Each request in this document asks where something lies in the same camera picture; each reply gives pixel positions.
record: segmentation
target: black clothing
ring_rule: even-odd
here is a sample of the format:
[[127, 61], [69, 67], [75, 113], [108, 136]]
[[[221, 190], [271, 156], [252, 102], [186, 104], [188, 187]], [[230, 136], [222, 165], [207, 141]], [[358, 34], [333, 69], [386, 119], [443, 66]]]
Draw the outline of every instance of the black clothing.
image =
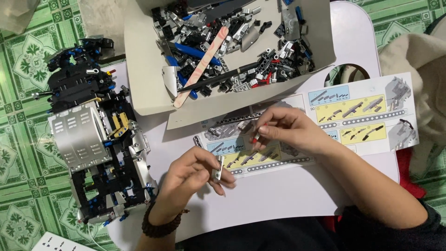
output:
[[446, 251], [446, 228], [441, 216], [421, 202], [426, 222], [396, 230], [346, 207], [336, 233], [325, 230], [315, 217], [286, 218], [234, 226], [182, 242], [185, 251]]

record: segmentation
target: green patterned tile floor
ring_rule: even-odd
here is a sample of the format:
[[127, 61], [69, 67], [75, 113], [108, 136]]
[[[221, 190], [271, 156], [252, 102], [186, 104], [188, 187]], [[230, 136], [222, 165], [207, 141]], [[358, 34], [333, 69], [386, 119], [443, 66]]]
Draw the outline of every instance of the green patterned tile floor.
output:
[[[446, 0], [351, 2], [370, 14], [378, 47], [408, 32], [422, 33], [446, 11]], [[88, 228], [76, 221], [67, 171], [49, 135], [49, 106], [31, 98], [47, 88], [44, 58], [84, 36], [75, 0], [41, 0], [24, 34], [0, 31], [0, 251], [29, 251], [45, 231], [96, 246]], [[429, 160], [429, 172], [418, 181], [443, 217], [445, 177], [443, 151]], [[101, 225], [90, 231], [105, 249], [117, 250]]]

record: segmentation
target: hand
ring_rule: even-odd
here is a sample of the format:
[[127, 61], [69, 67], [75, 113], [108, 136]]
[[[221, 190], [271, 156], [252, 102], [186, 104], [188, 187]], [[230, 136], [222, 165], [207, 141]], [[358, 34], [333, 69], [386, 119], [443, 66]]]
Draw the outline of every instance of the hand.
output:
[[213, 169], [220, 169], [215, 156], [197, 146], [173, 161], [157, 196], [156, 204], [149, 214], [149, 222], [154, 226], [171, 222], [186, 207], [192, 195], [206, 182], [221, 196], [225, 196], [221, 185], [230, 189], [235, 188], [235, 178], [225, 168], [221, 180], [213, 181], [210, 177]]
[[253, 145], [257, 151], [265, 149], [270, 140], [278, 140], [308, 155], [319, 156], [336, 143], [298, 108], [268, 108], [257, 120], [254, 134], [257, 132], [261, 136]]

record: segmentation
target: white power strip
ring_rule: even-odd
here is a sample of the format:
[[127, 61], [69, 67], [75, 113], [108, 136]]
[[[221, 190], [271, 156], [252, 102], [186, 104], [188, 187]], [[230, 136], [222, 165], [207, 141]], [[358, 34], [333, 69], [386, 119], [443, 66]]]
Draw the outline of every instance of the white power strip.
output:
[[97, 251], [74, 241], [46, 232], [31, 251]]

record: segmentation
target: instruction page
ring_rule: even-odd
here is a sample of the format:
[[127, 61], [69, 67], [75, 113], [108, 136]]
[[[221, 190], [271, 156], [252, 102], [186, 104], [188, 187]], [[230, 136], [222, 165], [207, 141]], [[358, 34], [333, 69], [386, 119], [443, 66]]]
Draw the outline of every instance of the instruction page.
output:
[[238, 178], [314, 164], [291, 146], [272, 141], [252, 152], [256, 120], [270, 106], [298, 108], [332, 139], [356, 154], [372, 155], [419, 143], [410, 73], [367, 79], [251, 105], [202, 121], [199, 144], [223, 155], [224, 166]]

